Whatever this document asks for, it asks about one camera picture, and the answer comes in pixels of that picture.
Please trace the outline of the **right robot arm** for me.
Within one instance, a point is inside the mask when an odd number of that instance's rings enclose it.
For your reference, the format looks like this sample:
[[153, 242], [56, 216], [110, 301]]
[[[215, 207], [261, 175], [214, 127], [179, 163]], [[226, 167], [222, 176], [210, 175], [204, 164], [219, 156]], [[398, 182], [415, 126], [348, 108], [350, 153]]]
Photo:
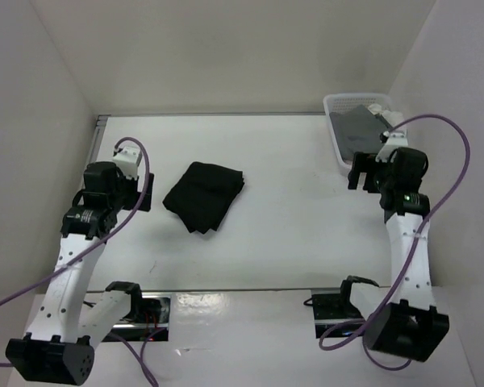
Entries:
[[367, 321], [363, 344], [368, 350], [425, 362], [449, 332], [449, 317], [436, 308], [428, 262], [430, 201], [419, 192], [428, 170], [425, 153], [400, 147], [384, 160], [356, 152], [348, 188], [380, 196], [390, 241], [390, 298], [382, 300], [376, 281], [349, 276], [342, 281], [338, 310]]

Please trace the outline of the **black pleated skirt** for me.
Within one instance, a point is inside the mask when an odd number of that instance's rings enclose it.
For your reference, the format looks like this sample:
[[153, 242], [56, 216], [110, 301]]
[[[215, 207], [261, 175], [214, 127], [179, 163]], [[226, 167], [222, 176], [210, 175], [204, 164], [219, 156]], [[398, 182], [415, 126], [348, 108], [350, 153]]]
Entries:
[[188, 232], [206, 234], [218, 230], [243, 187], [241, 171], [195, 161], [167, 193], [163, 205]]

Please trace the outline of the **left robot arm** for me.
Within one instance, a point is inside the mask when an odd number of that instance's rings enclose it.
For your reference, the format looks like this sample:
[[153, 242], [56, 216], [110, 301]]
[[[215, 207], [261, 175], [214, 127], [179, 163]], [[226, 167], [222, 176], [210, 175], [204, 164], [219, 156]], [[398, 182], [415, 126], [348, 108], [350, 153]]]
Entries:
[[24, 380], [83, 385], [113, 326], [144, 314], [140, 286], [126, 281], [110, 283], [86, 314], [81, 309], [106, 241], [120, 228], [119, 212], [150, 211], [153, 182], [153, 173], [146, 173], [139, 186], [136, 175], [112, 161], [86, 167], [84, 186], [63, 217], [55, 277], [24, 337], [6, 347], [6, 358]]

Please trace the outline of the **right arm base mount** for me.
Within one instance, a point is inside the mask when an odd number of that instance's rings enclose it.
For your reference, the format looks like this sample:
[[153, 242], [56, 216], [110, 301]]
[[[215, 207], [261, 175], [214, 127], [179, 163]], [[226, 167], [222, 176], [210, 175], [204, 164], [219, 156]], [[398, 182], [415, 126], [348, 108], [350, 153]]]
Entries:
[[317, 339], [338, 323], [363, 319], [358, 309], [344, 305], [338, 289], [312, 290], [311, 296], [303, 302], [303, 305], [312, 308]]

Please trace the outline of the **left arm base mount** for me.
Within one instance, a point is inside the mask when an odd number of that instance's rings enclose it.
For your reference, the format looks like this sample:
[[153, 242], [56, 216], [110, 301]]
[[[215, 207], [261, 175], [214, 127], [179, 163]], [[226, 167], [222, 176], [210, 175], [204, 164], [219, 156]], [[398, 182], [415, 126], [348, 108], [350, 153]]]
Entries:
[[111, 332], [128, 342], [153, 342], [169, 340], [171, 295], [169, 293], [144, 293], [141, 311], [131, 319], [122, 319]]

